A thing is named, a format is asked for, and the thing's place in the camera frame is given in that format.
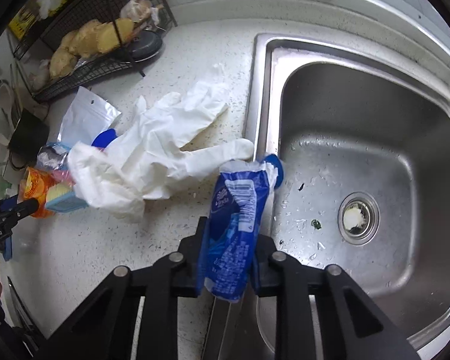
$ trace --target sink drain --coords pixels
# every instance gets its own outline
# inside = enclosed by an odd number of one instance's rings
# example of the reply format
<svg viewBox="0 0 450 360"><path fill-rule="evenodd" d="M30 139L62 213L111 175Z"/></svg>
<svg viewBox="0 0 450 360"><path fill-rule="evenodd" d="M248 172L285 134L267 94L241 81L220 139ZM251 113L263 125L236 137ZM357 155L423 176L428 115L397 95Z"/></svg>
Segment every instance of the sink drain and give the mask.
<svg viewBox="0 0 450 360"><path fill-rule="evenodd" d="M368 193L354 192L340 205L338 228L345 241L352 245L363 245L377 232L379 218L375 199Z"/></svg>

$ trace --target speckled countertop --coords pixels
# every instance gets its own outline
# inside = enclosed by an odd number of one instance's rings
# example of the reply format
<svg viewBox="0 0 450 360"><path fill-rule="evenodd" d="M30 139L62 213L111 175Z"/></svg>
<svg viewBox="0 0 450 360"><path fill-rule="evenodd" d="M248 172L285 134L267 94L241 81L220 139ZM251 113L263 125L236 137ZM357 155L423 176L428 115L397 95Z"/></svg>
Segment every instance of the speckled countertop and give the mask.
<svg viewBox="0 0 450 360"><path fill-rule="evenodd" d="M231 88L229 109L187 148L239 138L245 120L253 42L260 32L305 35L367 49L372 54L385 50L356 35L292 21L208 21L173 28L164 40L162 56L145 70L145 78L131 72L93 85L91 90L123 113L117 126L123 132L139 95L152 104L170 91L183 93L207 66L220 62ZM72 99L70 95L52 105L48 117L51 137L58 132ZM140 224L123 223L92 208L43 220L26 218L14 229L13 260L0 261L1 275L12 278L37 325L50 335L115 266L149 266L175 251L183 237L193 234L199 216L208 213L215 178L213 175L169 200L147 202ZM199 299L179 299L180 360L200 358L211 304L205 290Z"/></svg>

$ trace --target white glove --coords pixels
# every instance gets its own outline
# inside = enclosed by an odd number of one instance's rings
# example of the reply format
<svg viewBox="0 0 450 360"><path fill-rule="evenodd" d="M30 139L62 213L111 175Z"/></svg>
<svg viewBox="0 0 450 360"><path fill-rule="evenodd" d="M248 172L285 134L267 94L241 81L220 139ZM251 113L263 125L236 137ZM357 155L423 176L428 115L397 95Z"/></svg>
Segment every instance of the white glove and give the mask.
<svg viewBox="0 0 450 360"><path fill-rule="evenodd" d="M232 159L253 155L253 143L237 139L215 147L181 151L227 107L229 90L214 65L183 97L168 93L147 110L141 96L132 127L105 152L77 143L68 156L76 189L89 205L139 221L143 199L168 199Z"/></svg>

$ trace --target sink basin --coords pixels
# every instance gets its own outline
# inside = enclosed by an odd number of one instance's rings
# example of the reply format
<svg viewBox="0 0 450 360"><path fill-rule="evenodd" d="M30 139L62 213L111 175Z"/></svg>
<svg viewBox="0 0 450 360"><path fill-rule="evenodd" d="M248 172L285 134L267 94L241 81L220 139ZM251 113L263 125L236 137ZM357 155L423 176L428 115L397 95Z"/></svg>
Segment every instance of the sink basin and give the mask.
<svg viewBox="0 0 450 360"><path fill-rule="evenodd" d="M260 229L277 249L309 266L340 265L415 349L450 325L445 98L351 50L263 34L245 132L258 158L284 162ZM216 301L204 357L272 358L275 314L275 299L250 289L238 305Z"/></svg>

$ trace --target black wire rack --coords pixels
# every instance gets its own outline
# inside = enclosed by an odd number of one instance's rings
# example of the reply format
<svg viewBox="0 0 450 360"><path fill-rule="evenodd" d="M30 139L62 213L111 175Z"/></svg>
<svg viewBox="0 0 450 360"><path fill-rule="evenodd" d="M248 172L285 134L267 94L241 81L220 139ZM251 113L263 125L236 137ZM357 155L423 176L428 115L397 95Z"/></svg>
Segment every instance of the black wire rack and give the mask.
<svg viewBox="0 0 450 360"><path fill-rule="evenodd" d="M40 38L52 50L56 50L60 46L62 38L73 30L78 30L89 20L98 19L102 23L117 19L121 8L129 0L68 0L68 2L57 12L53 20L41 20L32 25L24 35L15 50L15 56L19 59L28 48ZM176 25L176 21L167 4L166 0L149 0L153 6L163 5L163 9L159 11L160 27L165 31L172 25ZM61 93L73 89L84 83L105 76L107 74L122 71L124 69L135 68L143 75L140 67L131 59L128 51L123 47L120 35L121 52L125 58L116 58L115 50L109 54L99 55L90 58L87 61L79 61L74 71L57 81L51 82L42 88L41 91L34 94L34 99L39 102L47 102Z"/></svg>

